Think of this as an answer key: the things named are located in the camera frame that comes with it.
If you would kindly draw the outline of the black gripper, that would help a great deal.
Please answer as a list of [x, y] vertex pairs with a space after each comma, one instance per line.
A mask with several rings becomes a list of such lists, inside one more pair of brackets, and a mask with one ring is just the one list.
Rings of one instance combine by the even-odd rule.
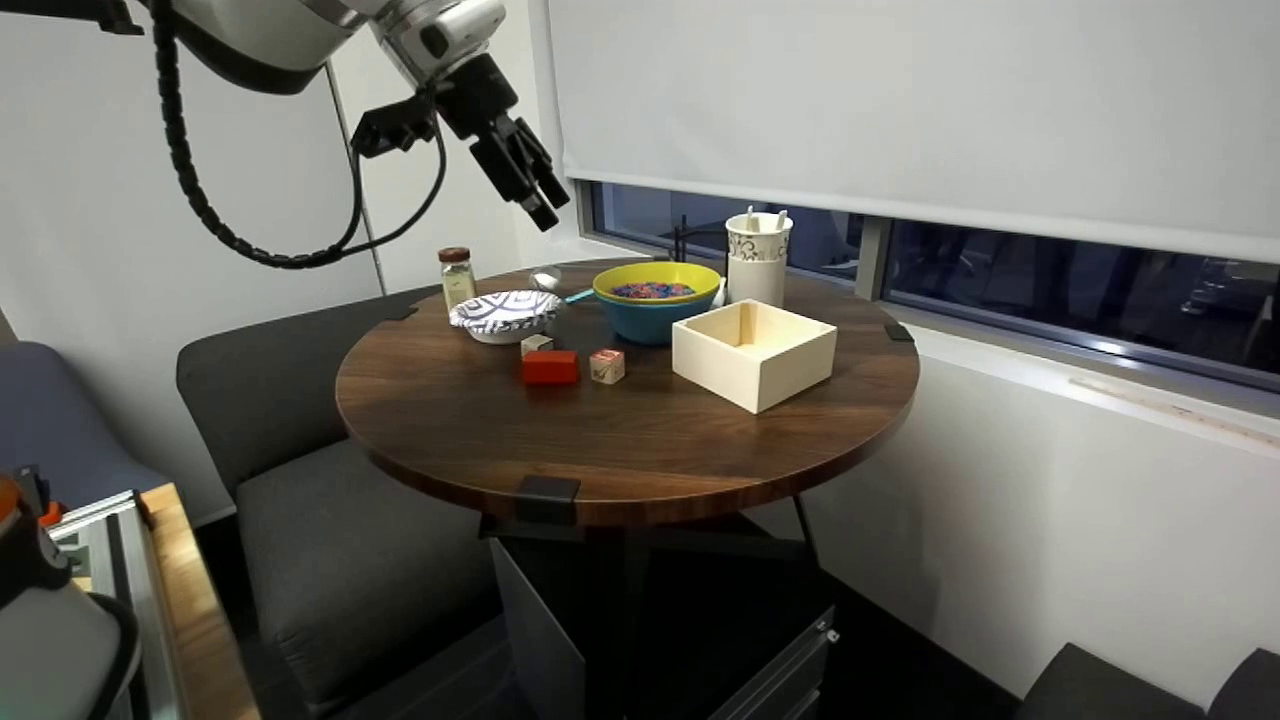
[[548, 233], [557, 210], [566, 206], [548, 147], [538, 136], [513, 115], [515, 89], [495, 67], [488, 51], [455, 65], [435, 89], [435, 112], [470, 147], [495, 194], [527, 212], [527, 221]]

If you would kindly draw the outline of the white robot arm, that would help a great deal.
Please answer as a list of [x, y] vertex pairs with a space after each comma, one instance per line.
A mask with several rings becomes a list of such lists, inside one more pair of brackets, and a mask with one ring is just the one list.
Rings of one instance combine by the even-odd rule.
[[178, 187], [209, 233], [230, 229], [210, 212], [193, 178], [193, 152], [178, 127], [174, 48], [187, 48], [217, 75], [294, 96], [311, 75], [367, 30], [413, 96], [364, 112], [357, 152], [380, 155], [432, 140], [449, 126], [466, 145], [493, 187], [548, 233], [566, 206], [538, 136], [515, 115], [515, 89], [488, 57], [488, 42], [502, 24], [502, 0], [140, 0], [153, 11], [160, 57], [160, 109], [178, 174]]

